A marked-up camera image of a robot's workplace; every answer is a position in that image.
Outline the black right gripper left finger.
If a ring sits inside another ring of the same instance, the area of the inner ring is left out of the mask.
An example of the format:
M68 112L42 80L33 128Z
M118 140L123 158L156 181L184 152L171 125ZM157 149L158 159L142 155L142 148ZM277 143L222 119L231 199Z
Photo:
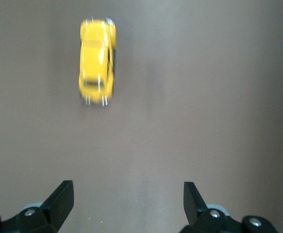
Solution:
M0 233L58 233L73 206L73 181L65 180L44 202L27 205L8 220L0 217Z

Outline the yellow beetle toy car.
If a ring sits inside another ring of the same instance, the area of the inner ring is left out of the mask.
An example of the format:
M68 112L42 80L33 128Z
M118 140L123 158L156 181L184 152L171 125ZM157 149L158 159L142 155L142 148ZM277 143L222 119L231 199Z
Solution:
M79 94L87 105L107 106L115 75L116 26L112 19L86 19L80 26Z

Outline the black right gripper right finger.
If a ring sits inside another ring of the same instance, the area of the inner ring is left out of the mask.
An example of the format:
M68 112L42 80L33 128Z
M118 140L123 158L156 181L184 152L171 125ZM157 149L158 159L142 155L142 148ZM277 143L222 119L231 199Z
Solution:
M222 206L206 204L193 182L184 182L183 204L189 224L179 233L279 233L263 217L245 216L238 222Z

